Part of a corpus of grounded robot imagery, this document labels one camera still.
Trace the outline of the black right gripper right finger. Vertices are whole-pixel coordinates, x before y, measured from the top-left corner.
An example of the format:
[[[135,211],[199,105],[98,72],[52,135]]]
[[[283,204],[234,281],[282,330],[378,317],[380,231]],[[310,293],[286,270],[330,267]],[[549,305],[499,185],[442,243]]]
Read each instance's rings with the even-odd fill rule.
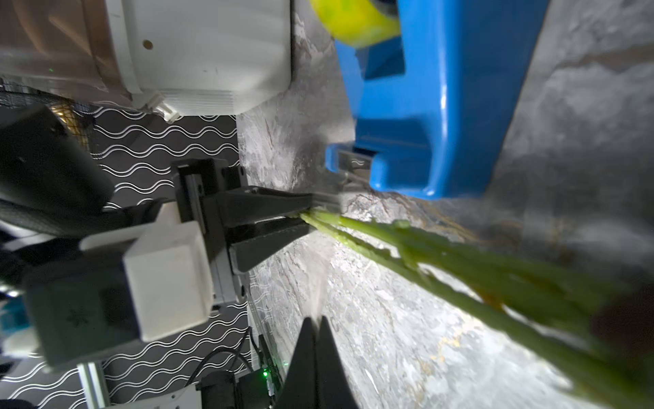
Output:
[[[318,408],[359,407],[347,382],[336,341],[325,316],[321,319],[316,337],[316,373]]]

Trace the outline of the blue tape dispenser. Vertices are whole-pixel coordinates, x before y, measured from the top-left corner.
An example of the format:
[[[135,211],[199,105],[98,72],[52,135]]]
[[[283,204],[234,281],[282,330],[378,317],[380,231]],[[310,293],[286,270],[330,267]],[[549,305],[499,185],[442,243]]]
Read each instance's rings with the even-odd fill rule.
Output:
[[[379,192],[472,198],[487,189],[546,1],[399,1],[399,32],[336,51],[355,136],[325,166]]]

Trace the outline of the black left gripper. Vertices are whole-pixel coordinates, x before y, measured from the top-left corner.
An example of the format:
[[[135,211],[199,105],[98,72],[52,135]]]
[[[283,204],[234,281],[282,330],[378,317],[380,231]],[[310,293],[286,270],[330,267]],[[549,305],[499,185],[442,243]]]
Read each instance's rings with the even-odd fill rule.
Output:
[[[301,219],[269,219],[311,208],[313,194],[242,187],[242,168],[215,158],[178,160],[171,170],[181,219],[196,221],[204,238],[216,307],[244,303],[247,280],[237,274],[311,233]]]

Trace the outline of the pink artificial flower bouquet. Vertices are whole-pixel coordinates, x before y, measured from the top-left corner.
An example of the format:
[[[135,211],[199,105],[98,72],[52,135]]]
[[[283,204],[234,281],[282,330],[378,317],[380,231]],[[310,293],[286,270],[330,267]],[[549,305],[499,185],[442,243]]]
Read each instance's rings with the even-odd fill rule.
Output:
[[[652,407],[652,284],[456,243],[405,220],[322,209],[301,218],[548,361],[571,381],[572,395]]]

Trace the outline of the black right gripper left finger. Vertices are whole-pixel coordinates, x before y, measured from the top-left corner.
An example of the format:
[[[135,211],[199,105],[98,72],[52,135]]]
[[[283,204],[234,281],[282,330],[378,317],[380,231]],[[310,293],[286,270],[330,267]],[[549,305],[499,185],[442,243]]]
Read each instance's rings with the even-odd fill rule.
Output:
[[[316,331],[311,318],[303,320],[284,386],[275,408],[318,408]]]

